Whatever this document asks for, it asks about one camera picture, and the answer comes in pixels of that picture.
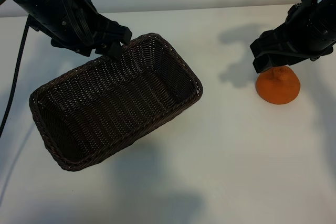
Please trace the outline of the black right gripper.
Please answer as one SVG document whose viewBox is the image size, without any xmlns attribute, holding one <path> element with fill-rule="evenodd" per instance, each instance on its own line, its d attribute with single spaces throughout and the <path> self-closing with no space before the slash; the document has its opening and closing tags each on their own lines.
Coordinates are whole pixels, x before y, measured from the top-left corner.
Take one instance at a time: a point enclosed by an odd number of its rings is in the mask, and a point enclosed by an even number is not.
<svg viewBox="0 0 336 224">
<path fill-rule="evenodd" d="M 302 55 L 315 60 L 333 52 L 335 45 L 335 0 L 304 1 L 293 6 L 286 19 L 289 41 Z M 290 65 L 286 56 L 285 26 L 263 32 L 250 45 L 257 73 Z"/>
</svg>

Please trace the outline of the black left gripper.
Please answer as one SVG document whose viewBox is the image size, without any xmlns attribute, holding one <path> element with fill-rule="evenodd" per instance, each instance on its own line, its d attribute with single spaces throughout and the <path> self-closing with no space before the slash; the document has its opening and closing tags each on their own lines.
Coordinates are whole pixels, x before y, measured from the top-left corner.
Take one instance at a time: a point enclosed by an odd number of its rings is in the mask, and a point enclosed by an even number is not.
<svg viewBox="0 0 336 224">
<path fill-rule="evenodd" d="M 54 47 L 89 57 L 92 50 L 111 60 L 123 55 L 131 30 L 97 12 L 91 0 L 42 0 L 31 13 L 31 26 L 51 38 Z"/>
</svg>

